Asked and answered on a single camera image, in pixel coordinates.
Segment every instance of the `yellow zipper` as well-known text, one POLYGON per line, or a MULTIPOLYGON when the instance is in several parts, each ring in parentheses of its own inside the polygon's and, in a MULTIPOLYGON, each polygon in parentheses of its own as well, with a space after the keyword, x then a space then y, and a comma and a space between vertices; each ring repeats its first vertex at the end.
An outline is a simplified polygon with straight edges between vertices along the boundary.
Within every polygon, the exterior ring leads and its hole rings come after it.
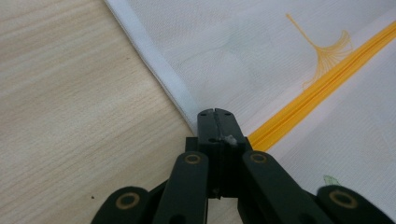
POLYGON ((253 148, 268 150, 395 37, 396 21, 346 56, 252 133, 248 139, 253 148))

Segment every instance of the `black plastic part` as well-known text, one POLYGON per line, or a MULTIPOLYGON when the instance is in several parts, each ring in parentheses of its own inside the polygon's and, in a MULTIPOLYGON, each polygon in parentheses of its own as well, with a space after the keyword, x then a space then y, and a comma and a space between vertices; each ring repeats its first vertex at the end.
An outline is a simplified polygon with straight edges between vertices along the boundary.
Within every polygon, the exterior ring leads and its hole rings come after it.
POLYGON ((207 198, 238 198, 244 224, 393 223, 358 193, 328 186, 314 196, 270 155, 253 151, 232 113, 198 114, 198 137, 169 180, 147 192, 128 187, 111 194, 92 224, 205 224, 207 198))
POLYGON ((243 162, 251 198, 268 223, 332 223, 272 156, 249 151, 243 162))
MULTIPOLYGON (((242 155, 251 150, 233 113, 207 109, 198 114, 198 151, 209 163, 208 197, 238 197, 242 155)), ((193 148, 193 142, 186 149, 193 148)))
POLYGON ((209 161, 203 153, 185 152, 178 156, 152 223, 206 223, 208 168, 209 161))
POLYGON ((112 193, 93 218, 92 224, 146 223, 149 193, 145 189, 127 187, 112 193))
POLYGON ((341 224, 394 223, 382 211, 357 192, 341 186, 327 186, 318 190, 318 204, 334 222, 341 224))
POLYGON ((244 224, 267 224, 256 202, 238 199, 238 213, 244 224))

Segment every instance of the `ginkgo leaf pattern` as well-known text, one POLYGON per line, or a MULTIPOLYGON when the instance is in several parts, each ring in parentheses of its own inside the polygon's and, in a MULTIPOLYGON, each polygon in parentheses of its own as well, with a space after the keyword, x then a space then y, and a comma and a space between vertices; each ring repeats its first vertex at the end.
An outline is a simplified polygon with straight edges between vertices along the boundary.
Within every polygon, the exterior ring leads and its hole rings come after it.
POLYGON ((294 24, 294 26, 300 31, 303 37, 308 41, 308 43, 314 47, 318 55, 318 65, 317 71, 312 79, 306 81, 303 84, 305 89, 307 86, 316 82, 325 73, 332 69, 336 64, 341 62, 350 52, 352 52, 352 42, 350 41, 349 33, 345 30, 342 31, 341 37, 333 45, 329 47, 320 47, 311 39, 308 38, 303 29, 297 24, 297 22, 291 17, 290 14, 286 14, 286 17, 294 24))

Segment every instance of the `wooden table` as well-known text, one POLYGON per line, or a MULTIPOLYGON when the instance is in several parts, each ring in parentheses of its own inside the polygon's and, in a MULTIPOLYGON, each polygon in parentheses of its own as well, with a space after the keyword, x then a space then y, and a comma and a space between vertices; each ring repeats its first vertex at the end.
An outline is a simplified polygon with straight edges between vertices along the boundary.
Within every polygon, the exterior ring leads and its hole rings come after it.
MULTIPOLYGON (((0 7, 0 223, 90 223, 153 189, 192 133, 103 0, 0 7)), ((208 223, 241 223, 235 200, 208 223)))

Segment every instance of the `white fabric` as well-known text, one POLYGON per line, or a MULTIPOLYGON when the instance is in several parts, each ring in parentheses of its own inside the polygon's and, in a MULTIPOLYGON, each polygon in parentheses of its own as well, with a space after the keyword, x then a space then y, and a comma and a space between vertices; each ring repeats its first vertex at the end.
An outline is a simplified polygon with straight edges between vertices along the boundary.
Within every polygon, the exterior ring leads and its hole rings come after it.
POLYGON ((303 189, 335 177, 396 220, 396 41, 269 150, 303 189))
POLYGON ((355 48, 375 30, 355 34, 370 23, 381 30, 396 15, 394 0, 107 3, 194 132, 197 113, 219 107, 250 134, 301 93, 317 55, 286 14, 317 45, 330 46, 347 30, 355 48))
MULTIPOLYGON (((198 112, 233 112, 245 135, 303 90, 316 45, 354 49, 396 20, 396 1, 106 0, 196 132, 198 112)), ((269 152, 309 191, 335 177, 396 220, 395 41, 269 152)))

